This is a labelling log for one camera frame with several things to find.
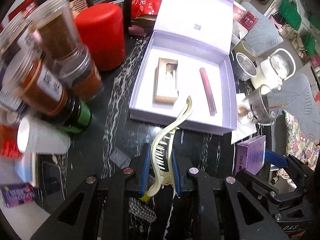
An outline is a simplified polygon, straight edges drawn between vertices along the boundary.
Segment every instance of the open box lid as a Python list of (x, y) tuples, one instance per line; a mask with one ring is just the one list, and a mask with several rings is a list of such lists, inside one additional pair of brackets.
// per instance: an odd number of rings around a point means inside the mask
[(162, 0), (155, 32), (185, 36), (228, 55), (234, 0)]

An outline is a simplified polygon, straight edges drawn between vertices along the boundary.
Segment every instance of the white gift box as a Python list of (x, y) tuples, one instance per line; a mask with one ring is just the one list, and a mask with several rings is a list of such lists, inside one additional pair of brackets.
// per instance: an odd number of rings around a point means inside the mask
[[(130, 117), (168, 125), (190, 95), (194, 111), (179, 127), (223, 135), (237, 128), (235, 81), (229, 60), (234, 0), (162, 0), (129, 103)], [(154, 101), (159, 58), (178, 61), (173, 105)], [(210, 116), (199, 69), (204, 67), (217, 113)]]

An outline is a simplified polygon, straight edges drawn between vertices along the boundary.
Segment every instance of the stainless steel pot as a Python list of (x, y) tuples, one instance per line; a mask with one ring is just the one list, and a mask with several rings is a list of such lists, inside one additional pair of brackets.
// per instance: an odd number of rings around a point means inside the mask
[(231, 55), (233, 57), (233, 60), (230, 59), (232, 61), (233, 74), (239, 79), (246, 81), (257, 75), (254, 63), (245, 54), (231, 52)]

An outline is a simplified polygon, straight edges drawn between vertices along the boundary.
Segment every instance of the red snack bag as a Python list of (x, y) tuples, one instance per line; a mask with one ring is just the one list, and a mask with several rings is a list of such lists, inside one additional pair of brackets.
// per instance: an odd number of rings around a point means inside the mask
[(240, 23), (243, 27), (245, 27), (248, 31), (256, 25), (258, 22), (258, 18), (254, 16), (252, 12), (247, 12), (244, 17), (240, 20)]
[(8, 15), (9, 21), (11, 21), (19, 12), (22, 12), (23, 17), (27, 18), (37, 7), (36, 0), (24, 0)]
[(159, 12), (161, 0), (132, 0), (131, 2), (131, 20), (140, 15), (157, 15)]

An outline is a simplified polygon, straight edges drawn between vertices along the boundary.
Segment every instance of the jar label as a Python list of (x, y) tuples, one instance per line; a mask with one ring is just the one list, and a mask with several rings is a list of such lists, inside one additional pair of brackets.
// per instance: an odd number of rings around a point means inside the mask
[(18, 159), (21, 153), (19, 152), (16, 140), (4, 138), (1, 155), (10, 159)]
[(20, 47), (24, 47), (27, 45), (28, 47), (33, 48), (34, 52), (36, 53), (38, 58), (42, 57), (43, 50), (39, 46), (38, 42), (33, 36), (34, 32), (38, 32), (37, 30), (35, 31), (30, 31), (30, 27), (28, 27), (24, 33), (20, 36), (18, 39), (17, 43)]
[(9, 90), (4, 88), (0, 91), (0, 103), (12, 111), (17, 111), (21, 104), (21, 99), (13, 95)]
[(62, 84), (44, 64), (42, 65), (42, 70), (37, 80), (37, 86), (55, 101), (60, 101), (63, 90)]

